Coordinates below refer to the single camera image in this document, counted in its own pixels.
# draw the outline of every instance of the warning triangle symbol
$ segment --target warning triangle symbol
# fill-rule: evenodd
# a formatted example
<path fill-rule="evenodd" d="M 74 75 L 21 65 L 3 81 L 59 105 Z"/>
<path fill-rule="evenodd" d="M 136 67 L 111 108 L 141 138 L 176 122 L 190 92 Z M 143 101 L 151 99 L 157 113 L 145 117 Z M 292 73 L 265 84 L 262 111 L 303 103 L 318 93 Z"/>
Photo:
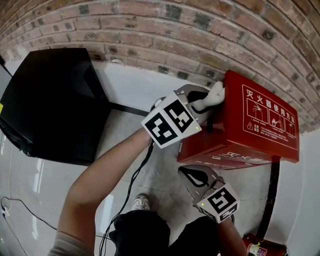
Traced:
<path fill-rule="evenodd" d="M 253 130 L 253 129 L 254 129 L 254 128 L 252 127 L 251 122 L 248 124 L 247 128 L 248 128 L 249 130 Z"/>

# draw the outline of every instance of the red fire extinguisher box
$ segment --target red fire extinguisher box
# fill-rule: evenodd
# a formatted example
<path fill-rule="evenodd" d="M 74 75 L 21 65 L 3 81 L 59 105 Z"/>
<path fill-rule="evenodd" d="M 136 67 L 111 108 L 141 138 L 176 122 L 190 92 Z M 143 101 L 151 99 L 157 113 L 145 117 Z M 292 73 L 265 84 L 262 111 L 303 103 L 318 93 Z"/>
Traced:
<path fill-rule="evenodd" d="M 227 71 L 225 100 L 213 116 L 213 130 L 181 142 L 178 162 L 231 170 L 280 159 L 299 161 L 297 111 L 248 78 Z"/>

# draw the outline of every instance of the black and white marker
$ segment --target black and white marker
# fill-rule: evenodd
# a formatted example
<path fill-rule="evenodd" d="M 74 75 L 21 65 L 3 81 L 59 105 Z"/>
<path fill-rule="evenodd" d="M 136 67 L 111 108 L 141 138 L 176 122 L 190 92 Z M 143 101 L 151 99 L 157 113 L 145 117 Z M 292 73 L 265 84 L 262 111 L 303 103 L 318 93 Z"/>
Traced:
<path fill-rule="evenodd" d="M 200 125 L 174 92 L 141 124 L 161 149 L 201 131 Z"/>
<path fill-rule="evenodd" d="M 226 183 L 196 205 L 201 212 L 220 223 L 239 209 L 239 203 L 237 194 Z"/>

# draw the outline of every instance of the black cable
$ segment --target black cable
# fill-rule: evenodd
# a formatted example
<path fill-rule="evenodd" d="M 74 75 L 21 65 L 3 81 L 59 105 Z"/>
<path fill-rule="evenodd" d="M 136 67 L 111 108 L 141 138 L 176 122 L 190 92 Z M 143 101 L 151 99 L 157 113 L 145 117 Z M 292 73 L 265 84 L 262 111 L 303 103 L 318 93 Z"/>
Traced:
<path fill-rule="evenodd" d="M 150 156 L 151 156 L 151 153 L 153 151 L 153 148 L 154 148 L 154 142 L 152 141 L 151 144 L 149 145 L 149 148 L 148 148 L 148 152 L 144 158 L 144 160 L 142 161 L 141 165 L 139 166 L 139 168 L 133 173 L 132 177 L 131 177 L 131 181 L 130 181 L 130 185 L 129 185 L 129 188 L 128 188 L 128 192 L 127 192 L 127 195 L 126 195 L 126 198 L 125 198 L 125 201 L 124 201 L 124 204 L 123 206 L 121 207 L 121 210 L 112 218 L 112 220 L 110 221 L 110 224 L 109 226 L 107 227 L 106 231 L 104 232 L 103 234 L 103 237 L 102 237 L 102 240 L 100 242 L 100 246 L 99 246 L 99 256 L 102 256 L 103 254 L 103 249 L 104 249 L 104 256 L 106 255 L 106 245 L 105 245 L 105 242 L 106 242 L 106 239 L 110 239 L 108 238 L 108 235 L 109 235 L 109 231 L 110 231 L 110 227 L 111 225 L 115 222 L 115 219 L 122 213 L 122 211 L 124 210 L 128 200 L 129 200 L 129 197 L 130 197 L 130 193 L 131 193 L 131 189 L 132 189 L 132 185 L 134 183 L 134 181 L 136 180 L 138 174 L 140 173 L 140 170 L 142 169 L 142 167 L 145 166 L 145 164 L 148 162 Z"/>
<path fill-rule="evenodd" d="M 19 202 L 21 202 L 21 203 L 24 205 L 24 207 L 29 211 L 29 213 L 31 213 L 31 214 L 32 214 L 34 217 L 36 217 L 39 221 L 42 221 L 43 223 L 47 224 L 50 228 L 52 228 L 52 229 L 54 229 L 54 230 L 57 230 L 56 227 L 52 226 L 51 224 L 49 224 L 48 222 L 46 222 L 46 221 L 43 220 L 42 218 L 40 218 L 40 217 L 38 217 L 37 215 L 35 215 L 35 214 L 26 206 L 26 204 L 25 204 L 21 199 L 18 199 L 18 198 L 9 198 L 9 197 L 3 196 L 3 197 L 1 198 L 1 208 L 2 208 L 3 210 L 5 209 L 4 206 L 3 206 L 3 204 L 2 204 L 2 201 L 3 201 L 4 199 L 11 200 L 11 201 L 19 201 Z"/>

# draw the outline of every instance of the instruction label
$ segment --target instruction label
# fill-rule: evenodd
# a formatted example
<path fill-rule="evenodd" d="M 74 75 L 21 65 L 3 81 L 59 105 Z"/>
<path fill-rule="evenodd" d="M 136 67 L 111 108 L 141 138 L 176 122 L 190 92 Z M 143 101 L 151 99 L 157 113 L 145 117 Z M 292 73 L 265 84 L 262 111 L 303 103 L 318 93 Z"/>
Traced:
<path fill-rule="evenodd" d="M 242 85 L 243 130 L 298 150 L 294 115 L 273 99 Z"/>

